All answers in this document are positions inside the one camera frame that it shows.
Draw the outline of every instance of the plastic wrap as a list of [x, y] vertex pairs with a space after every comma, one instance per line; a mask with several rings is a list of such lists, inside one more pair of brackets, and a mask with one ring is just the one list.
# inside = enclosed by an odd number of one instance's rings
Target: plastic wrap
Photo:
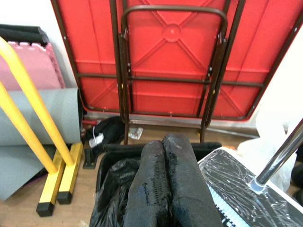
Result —
[[255, 175], [225, 150], [212, 152], [199, 162], [199, 168], [209, 187], [249, 226], [303, 226], [302, 213], [285, 199], [286, 195], [269, 186], [260, 195], [254, 193], [248, 183]]

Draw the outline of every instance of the yellow base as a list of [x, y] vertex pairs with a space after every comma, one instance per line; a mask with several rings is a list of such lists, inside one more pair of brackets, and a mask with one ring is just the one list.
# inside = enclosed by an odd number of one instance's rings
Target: yellow base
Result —
[[53, 214], [53, 207], [56, 203], [56, 197], [62, 179], [65, 162], [57, 150], [53, 158], [53, 163], [57, 167], [58, 171], [54, 174], [48, 174], [47, 176], [44, 189], [36, 209], [37, 213], [41, 217], [51, 216]]
[[65, 167], [57, 196], [57, 200], [60, 204], [71, 203], [82, 152], [83, 144], [81, 142], [75, 143], [71, 146], [71, 157], [75, 163], [72, 166]]

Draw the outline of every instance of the wooden floor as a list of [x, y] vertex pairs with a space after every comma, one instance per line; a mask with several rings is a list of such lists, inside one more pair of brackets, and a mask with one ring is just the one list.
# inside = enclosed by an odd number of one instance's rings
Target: wooden floor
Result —
[[[199, 142], [197, 131], [184, 128], [167, 128], [144, 126], [140, 140], [130, 139], [129, 144], [146, 143], [151, 140], [161, 140], [167, 133], [177, 132], [185, 134], [191, 142]], [[237, 147], [247, 140], [217, 132], [207, 132], [206, 141], [217, 141], [223, 145]], [[76, 181], [72, 203], [60, 205], [56, 203], [53, 216], [40, 218], [36, 213], [36, 206], [46, 180], [46, 177], [24, 186], [5, 202], [0, 201], [0, 227], [87, 227], [95, 203], [95, 187], [98, 166], [102, 155], [98, 158], [94, 170], [82, 169], [84, 157]]]

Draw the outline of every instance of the chrome metal pole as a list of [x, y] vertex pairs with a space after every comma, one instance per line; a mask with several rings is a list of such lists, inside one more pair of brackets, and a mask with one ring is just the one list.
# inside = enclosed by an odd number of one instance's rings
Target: chrome metal pole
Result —
[[296, 126], [294, 131], [289, 135], [279, 150], [271, 158], [263, 171], [256, 177], [255, 182], [259, 185], [265, 185], [267, 181], [275, 174], [288, 158], [303, 143], [303, 118]]

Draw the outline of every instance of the white wall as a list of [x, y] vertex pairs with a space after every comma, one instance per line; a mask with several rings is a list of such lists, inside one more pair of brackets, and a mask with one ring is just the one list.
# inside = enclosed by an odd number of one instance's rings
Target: white wall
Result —
[[[53, 44], [67, 87], [76, 86], [50, 0], [1, 1], [0, 23], [40, 26]], [[298, 32], [252, 118], [247, 122], [212, 121], [211, 125], [254, 128], [258, 111], [278, 114], [283, 118], [287, 118], [288, 110], [291, 108], [298, 113], [303, 113], [303, 105], [301, 104], [301, 91], [303, 90], [302, 51], [303, 29]]]
[[1, 0], [0, 23], [40, 26], [53, 45], [66, 86], [76, 86], [50, 0]]

